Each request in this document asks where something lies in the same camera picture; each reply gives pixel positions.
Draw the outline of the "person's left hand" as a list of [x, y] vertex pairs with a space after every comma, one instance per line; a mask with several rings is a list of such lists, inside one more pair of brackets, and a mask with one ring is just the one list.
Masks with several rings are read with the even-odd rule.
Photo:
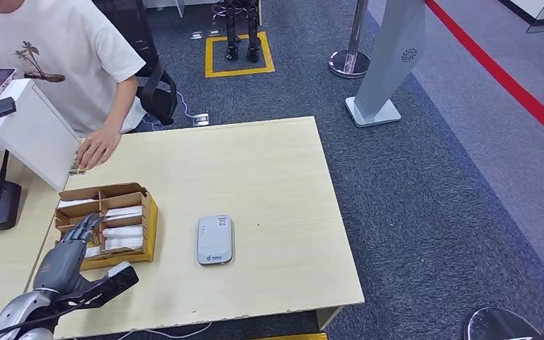
[[106, 162], [120, 142], [121, 134], [115, 127], [102, 127], [81, 143], [75, 162], [81, 170], [89, 170]]

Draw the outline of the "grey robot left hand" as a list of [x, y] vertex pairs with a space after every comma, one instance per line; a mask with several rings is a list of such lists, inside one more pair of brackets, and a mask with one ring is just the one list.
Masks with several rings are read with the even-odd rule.
[[87, 242], [95, 227], [103, 220], [89, 213], [68, 230], [44, 256], [33, 281], [33, 290], [48, 290], [67, 295], [82, 290], [89, 282], [80, 274]]

